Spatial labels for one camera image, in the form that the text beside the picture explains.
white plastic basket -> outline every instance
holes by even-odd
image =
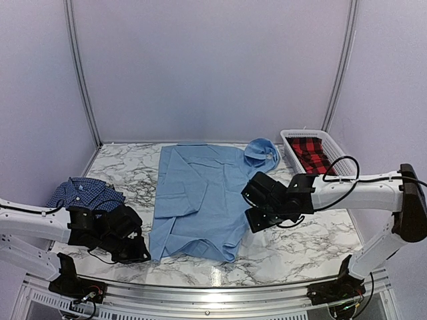
[[[286,159],[290,162],[296,173],[306,173],[306,170],[304,170],[304,167],[300,163],[300,160],[298,160],[294,150],[292,150],[286,138],[315,137],[321,139],[323,151],[328,157],[330,163],[345,155],[345,153],[331,138],[331,136],[322,130],[282,130],[280,131],[280,135],[282,136],[285,145]],[[349,159],[344,159],[338,162],[336,165],[334,165],[334,170],[338,175],[342,176],[356,174],[356,166]]]

marble surface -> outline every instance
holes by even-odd
[[[147,234],[153,219],[157,168],[164,145],[104,145],[88,174],[88,177],[113,183],[116,190],[124,193],[126,203],[143,220],[147,246]],[[269,172],[285,185],[293,174],[286,159]],[[222,287],[287,283],[334,275],[338,273],[341,260],[360,247],[348,212],[329,210],[308,215],[294,229],[274,227],[256,234],[248,231],[234,263],[176,255],[163,258],[160,263],[107,265],[88,255],[86,248],[56,243],[52,250],[72,256],[81,275],[130,283]],[[110,261],[109,253],[101,250],[93,253]]]

blue shirt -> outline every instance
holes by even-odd
[[[107,186],[106,182],[92,178],[68,178],[60,184],[48,207],[84,207],[90,210],[112,211],[125,201],[123,193]]]
[[[153,260],[181,252],[235,260],[249,224],[241,192],[257,171],[279,163],[273,143],[256,139],[235,147],[181,143],[163,147],[149,250]]]

red and black checkered fabric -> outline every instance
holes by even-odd
[[[300,160],[302,167],[307,173],[322,175],[326,173],[331,163],[324,154],[322,140],[319,138],[286,138],[294,153]],[[331,170],[329,175],[336,175]]]

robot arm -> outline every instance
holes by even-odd
[[[112,261],[127,264],[151,259],[141,225],[137,213],[125,205],[106,213],[80,207],[48,209],[0,199],[0,259],[50,281],[52,292],[84,299],[93,287],[105,291],[105,284],[79,278],[72,258],[42,251],[16,235],[81,245],[89,250],[99,247],[111,253]],[[136,237],[128,237],[135,232]],[[102,298],[97,294],[96,302]]]
[[[314,305],[365,293],[364,279],[401,247],[427,237],[424,193],[411,165],[399,171],[359,179],[300,174],[288,187],[257,173],[242,191],[252,206],[246,211],[252,232],[285,220],[298,221],[302,214],[327,209],[382,209],[393,212],[384,228],[361,250],[342,261],[338,278],[308,287]]]

